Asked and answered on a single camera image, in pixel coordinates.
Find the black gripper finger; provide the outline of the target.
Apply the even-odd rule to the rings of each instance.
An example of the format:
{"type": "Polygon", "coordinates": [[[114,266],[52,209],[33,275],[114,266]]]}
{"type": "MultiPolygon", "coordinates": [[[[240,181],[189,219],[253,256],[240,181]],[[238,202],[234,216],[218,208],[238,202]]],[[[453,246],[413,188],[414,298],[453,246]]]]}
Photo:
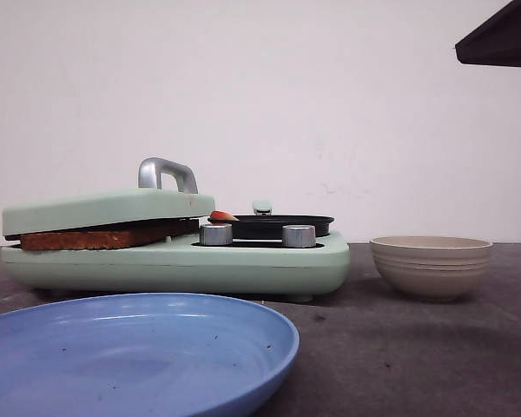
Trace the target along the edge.
{"type": "Polygon", "coordinates": [[[521,68],[521,0],[505,7],[455,44],[463,64],[521,68]]]}

